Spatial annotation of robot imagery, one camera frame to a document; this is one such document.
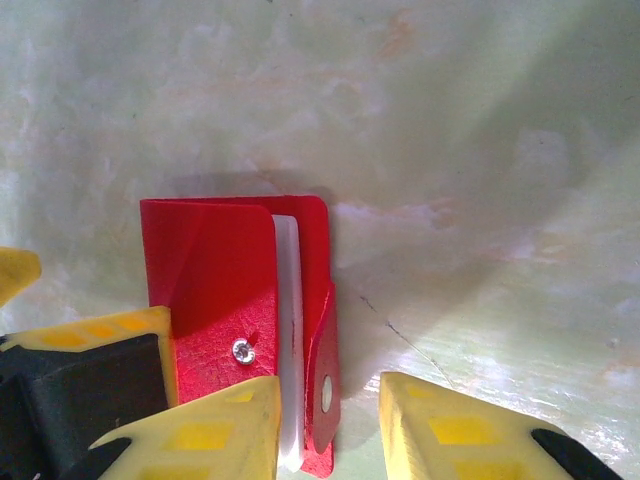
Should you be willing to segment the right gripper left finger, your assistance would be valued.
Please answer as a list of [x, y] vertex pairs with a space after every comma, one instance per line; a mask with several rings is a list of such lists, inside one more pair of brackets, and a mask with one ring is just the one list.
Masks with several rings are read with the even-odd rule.
[[243, 381], [96, 440], [65, 479], [274, 479], [281, 424], [276, 376]]

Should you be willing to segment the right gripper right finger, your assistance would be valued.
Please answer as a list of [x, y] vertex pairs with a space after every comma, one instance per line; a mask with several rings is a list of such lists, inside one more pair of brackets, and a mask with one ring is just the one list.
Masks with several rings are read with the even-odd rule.
[[615, 479], [555, 425], [400, 372], [380, 376], [390, 479]]

